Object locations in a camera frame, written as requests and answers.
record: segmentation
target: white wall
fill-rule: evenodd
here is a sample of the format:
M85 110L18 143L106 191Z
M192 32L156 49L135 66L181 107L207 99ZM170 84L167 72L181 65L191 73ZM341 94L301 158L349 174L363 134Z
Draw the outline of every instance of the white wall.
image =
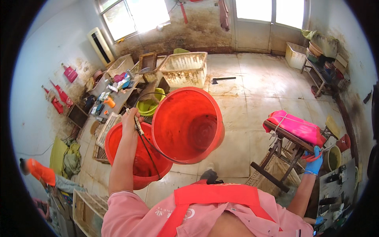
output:
M45 91L41 85L52 89L51 79L71 99L78 101L86 80L95 70L104 69L87 40L86 35L94 26L88 23L83 14L82 4L71 1L67 6L60 2L50 0L40 11L30 28L32 32L20 50L15 67L10 118L17 161L19 158L29 158L19 152L42 153L56 136L64 139L73 128L73 124L45 100ZM61 63L77 69L78 77L72 84L64 77ZM44 155L33 158L48 167L50 151L51 148ZM24 181L31 196L46 198L42 185L32 175L25 176Z
M363 180L358 191L360 196L367 182L368 158L374 145L371 100L367 104L363 103L363 99L377 80L374 58L365 34L343 0L312 0L311 3L311 22L314 24L310 29L337 38L340 41L338 50L349 62L351 84L348 90L341 94L341 99L350 115L358 145L359 161L363 164Z

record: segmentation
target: gloved hand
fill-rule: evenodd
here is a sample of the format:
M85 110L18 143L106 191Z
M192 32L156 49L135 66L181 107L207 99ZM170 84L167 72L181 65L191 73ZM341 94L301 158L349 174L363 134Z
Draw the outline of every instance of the gloved hand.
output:
M321 217L321 216L317 217L317 218L316 218L316 223L315 223L315 225L320 224L323 220L324 220L323 217Z
M315 146L314 148L315 157L317 157L320 154L321 149L318 146ZM318 171L320 170L321 165L323 164L323 155L312 162L307 162L307 166L305 167L304 174L314 174L317 175Z

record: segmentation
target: dirty floor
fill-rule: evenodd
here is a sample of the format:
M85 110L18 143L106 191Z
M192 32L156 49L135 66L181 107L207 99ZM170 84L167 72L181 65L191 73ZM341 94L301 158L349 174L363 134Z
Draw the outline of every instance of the dirty floor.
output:
M276 110L285 110L299 118L325 128L328 115L333 116L341 137L346 128L337 104L331 96L315 99L311 93L314 84L300 70L288 66L284 57L258 53L208 55L208 80L214 77L236 77L235 80L207 81L204 90L209 92L220 106L225 124L225 139L221 146L205 160L194 165L172 166L160 181L152 182L135 191L149 208L169 196L174 189L194 183L213 162L219 179L243 184L254 171L250 163L260 163L268 151L270 134L262 127L267 116ZM95 120L87 121L80 138L82 169L73 180L83 184L89 193L108 195L111 166L92 159L95 137L89 127ZM328 143L335 143L330 138ZM343 152L343 163L351 159L350 150Z

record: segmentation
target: hanging towel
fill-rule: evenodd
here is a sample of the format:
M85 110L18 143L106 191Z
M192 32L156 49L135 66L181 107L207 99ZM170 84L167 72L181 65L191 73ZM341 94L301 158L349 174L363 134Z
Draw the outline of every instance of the hanging towel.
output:
M229 21L228 21L228 8L226 7L225 0L219 0L218 5L220 6L220 24L221 28L225 31L229 31Z

